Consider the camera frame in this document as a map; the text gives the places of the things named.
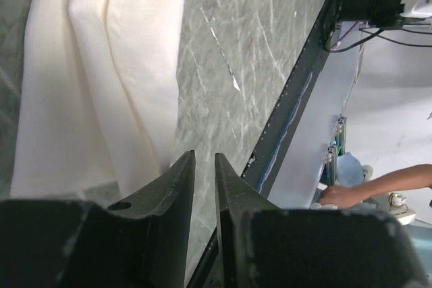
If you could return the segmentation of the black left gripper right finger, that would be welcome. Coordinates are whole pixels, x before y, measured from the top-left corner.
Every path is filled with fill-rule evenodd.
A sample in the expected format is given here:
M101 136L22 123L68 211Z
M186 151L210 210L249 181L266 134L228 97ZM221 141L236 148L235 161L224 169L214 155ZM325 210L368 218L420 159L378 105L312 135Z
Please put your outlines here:
M401 224L379 210L283 210L215 155L225 287L427 287Z

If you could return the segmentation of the person's bare hand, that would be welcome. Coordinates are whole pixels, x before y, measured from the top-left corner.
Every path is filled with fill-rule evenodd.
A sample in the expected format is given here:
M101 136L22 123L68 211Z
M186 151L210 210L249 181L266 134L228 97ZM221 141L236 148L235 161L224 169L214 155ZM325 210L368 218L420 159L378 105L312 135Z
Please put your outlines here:
M321 192L319 203L332 204L338 208L348 208L355 205L352 190L341 186L330 186Z

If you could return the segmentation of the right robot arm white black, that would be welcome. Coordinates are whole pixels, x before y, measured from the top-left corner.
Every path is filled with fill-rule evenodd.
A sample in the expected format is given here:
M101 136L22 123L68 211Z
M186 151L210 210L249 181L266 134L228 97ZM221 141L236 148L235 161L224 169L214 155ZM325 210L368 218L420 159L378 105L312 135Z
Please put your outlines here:
M338 20L397 30L431 17L431 0L340 0Z

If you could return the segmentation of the white cloth napkin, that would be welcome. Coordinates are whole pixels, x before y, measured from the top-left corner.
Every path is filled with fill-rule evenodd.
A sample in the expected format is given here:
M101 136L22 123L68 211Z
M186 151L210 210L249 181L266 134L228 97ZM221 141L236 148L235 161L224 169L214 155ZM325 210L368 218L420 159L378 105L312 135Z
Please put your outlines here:
M171 163L184 0L32 0L13 197L116 183Z

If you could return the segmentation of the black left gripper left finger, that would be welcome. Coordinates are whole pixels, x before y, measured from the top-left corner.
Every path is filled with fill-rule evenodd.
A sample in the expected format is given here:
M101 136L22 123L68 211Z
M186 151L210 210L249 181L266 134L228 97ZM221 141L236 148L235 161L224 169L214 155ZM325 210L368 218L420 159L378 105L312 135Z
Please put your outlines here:
M195 154L103 208L82 200L1 202L2 287L182 287Z

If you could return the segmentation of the person's bare forearm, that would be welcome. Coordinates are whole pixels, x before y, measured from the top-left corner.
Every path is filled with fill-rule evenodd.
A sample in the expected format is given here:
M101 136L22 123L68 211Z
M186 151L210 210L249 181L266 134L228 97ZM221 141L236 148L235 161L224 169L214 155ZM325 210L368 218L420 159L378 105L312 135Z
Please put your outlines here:
M431 188L431 165L422 164L392 171L372 181L350 188L348 206L390 192Z

